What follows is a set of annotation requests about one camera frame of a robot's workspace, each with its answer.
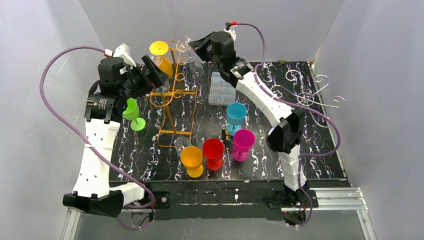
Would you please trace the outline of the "magenta plastic wine glass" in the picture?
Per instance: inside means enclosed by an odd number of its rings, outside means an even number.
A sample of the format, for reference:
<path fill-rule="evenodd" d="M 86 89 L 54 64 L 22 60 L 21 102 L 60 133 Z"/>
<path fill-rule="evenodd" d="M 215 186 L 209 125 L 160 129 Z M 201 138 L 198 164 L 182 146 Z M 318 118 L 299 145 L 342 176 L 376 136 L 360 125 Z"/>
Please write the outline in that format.
<path fill-rule="evenodd" d="M 249 156 L 249 151 L 255 144 L 256 138 L 253 132 L 248 129 L 240 129 L 233 136 L 232 157 L 238 162 L 245 161 Z"/>

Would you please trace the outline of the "gold wire glass rack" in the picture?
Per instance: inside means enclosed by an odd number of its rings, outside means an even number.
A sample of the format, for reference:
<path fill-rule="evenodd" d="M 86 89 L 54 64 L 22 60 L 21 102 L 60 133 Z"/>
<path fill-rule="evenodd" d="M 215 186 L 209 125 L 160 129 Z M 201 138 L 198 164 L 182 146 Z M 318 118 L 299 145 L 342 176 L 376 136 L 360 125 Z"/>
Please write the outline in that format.
<path fill-rule="evenodd" d="M 163 148 L 174 148 L 175 146 L 172 144 L 168 144 L 168 145 L 161 144 L 160 136 L 161 135 L 181 135 L 181 136 L 188 136 L 188 138 L 191 139 L 193 135 L 193 130 L 194 130 L 195 113 L 194 112 L 192 113 L 191 130 L 178 131 L 176 130 L 174 126 L 174 121 L 171 115 L 169 105 L 173 102 L 173 100 L 179 99 L 185 95 L 192 95 L 193 98 L 196 99 L 198 95 L 198 89 L 185 90 L 182 87 L 181 81 L 183 81 L 186 78 L 186 75 L 182 71 L 180 71 L 180 66 L 187 65 L 187 63 L 183 62 L 183 60 L 185 60 L 186 58 L 181 57 L 181 52 L 179 52 L 176 49 L 176 47 L 174 48 L 169 47 L 169 50 L 165 54 L 165 56 L 170 60 L 172 64 L 173 76 L 171 77 L 171 79 L 173 80 L 173 83 L 170 85 L 168 91 L 166 92 L 152 91 L 149 94 L 149 100 L 151 105 L 157 108 L 163 108 L 165 109 L 165 112 L 166 112 L 166 116 L 163 118 L 163 123 L 161 127 L 159 128 L 159 132 L 156 139 L 158 146 Z"/>

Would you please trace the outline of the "blue plastic wine glass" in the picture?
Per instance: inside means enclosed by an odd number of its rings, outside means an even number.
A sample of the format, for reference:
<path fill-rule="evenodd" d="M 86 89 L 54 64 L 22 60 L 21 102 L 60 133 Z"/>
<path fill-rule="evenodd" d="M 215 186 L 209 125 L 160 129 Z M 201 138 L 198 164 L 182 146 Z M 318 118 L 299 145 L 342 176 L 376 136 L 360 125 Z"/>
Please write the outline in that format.
<path fill-rule="evenodd" d="M 242 129 L 241 124 L 244 122 L 247 115 L 247 108 L 245 105 L 234 102 L 226 108 L 226 119 L 227 125 L 226 130 L 230 136 L 234 136 L 235 133 Z"/>

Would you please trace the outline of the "red plastic wine glass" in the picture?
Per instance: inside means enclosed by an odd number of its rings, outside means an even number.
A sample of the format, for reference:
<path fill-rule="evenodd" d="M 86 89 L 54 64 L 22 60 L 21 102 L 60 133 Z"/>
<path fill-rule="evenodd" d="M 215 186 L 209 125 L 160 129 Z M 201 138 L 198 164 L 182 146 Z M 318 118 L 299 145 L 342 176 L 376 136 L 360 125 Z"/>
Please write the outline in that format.
<path fill-rule="evenodd" d="M 210 138 L 202 146 L 206 158 L 206 166 L 211 171 L 219 170 L 223 164 L 224 144 L 218 138 Z"/>

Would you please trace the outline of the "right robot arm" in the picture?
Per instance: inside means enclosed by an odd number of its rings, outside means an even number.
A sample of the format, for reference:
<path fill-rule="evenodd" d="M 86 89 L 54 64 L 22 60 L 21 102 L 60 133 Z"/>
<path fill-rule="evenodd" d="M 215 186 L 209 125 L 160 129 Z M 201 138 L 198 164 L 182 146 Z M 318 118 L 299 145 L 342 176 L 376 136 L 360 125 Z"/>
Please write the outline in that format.
<path fill-rule="evenodd" d="M 306 203 L 312 207 L 300 160 L 305 113 L 274 96 L 254 72 L 252 65 L 237 56 L 234 43 L 230 33 L 213 31 L 204 38 L 189 41 L 188 45 L 202 61 L 211 62 L 221 77 L 254 103 L 269 121 L 271 128 L 266 135 L 266 143 L 282 161 L 283 200 L 291 204 Z"/>

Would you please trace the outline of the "green plastic wine glass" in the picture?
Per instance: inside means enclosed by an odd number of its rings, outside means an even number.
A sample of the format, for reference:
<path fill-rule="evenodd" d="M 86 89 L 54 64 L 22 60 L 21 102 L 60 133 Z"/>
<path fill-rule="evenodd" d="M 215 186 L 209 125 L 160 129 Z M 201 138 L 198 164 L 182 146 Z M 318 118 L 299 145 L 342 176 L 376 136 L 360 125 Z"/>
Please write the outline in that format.
<path fill-rule="evenodd" d="M 141 131 L 145 128 L 146 121 L 139 117 L 140 110 L 137 101 L 134 98 L 129 98 L 126 103 L 127 107 L 122 113 L 123 118 L 130 121 L 130 128 L 133 131 Z"/>

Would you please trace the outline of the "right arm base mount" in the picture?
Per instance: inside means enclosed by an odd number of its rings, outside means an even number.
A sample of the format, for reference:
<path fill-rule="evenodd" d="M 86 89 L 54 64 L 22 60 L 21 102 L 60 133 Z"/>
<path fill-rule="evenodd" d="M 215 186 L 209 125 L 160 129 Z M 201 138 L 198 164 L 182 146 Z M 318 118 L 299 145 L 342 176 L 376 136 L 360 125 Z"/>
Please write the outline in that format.
<path fill-rule="evenodd" d="M 299 228 L 311 219 L 311 211 L 319 207 L 318 197 L 314 190 L 308 188 L 293 191 L 271 190 L 263 199 L 271 209 L 283 211 L 283 221 L 287 226 Z"/>

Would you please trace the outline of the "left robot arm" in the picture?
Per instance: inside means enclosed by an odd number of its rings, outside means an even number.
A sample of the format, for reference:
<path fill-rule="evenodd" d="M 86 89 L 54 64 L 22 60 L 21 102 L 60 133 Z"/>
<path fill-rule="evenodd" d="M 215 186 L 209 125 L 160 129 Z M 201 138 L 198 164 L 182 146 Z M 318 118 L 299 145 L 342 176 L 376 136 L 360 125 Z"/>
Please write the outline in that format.
<path fill-rule="evenodd" d="M 84 118 L 87 141 L 81 167 L 72 192 L 63 196 L 64 206 L 86 214 L 117 217 L 123 207 L 144 198 L 145 189 L 131 181 L 110 187 L 111 156 L 122 119 L 135 120 L 143 128 L 136 111 L 136 98 L 161 87 L 169 76 L 149 55 L 144 65 L 128 63 L 122 56 L 102 59 L 97 67 L 99 80 L 88 90 Z"/>

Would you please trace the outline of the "orange plastic wine glass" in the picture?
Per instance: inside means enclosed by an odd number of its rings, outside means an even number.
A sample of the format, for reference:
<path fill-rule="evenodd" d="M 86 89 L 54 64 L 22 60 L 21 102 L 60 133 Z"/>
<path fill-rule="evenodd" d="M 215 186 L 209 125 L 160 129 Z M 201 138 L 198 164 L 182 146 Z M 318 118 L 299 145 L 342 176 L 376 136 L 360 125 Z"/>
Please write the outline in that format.
<path fill-rule="evenodd" d="M 196 146 L 186 147 L 180 155 L 182 164 L 191 178 L 198 178 L 204 172 L 203 153 Z"/>

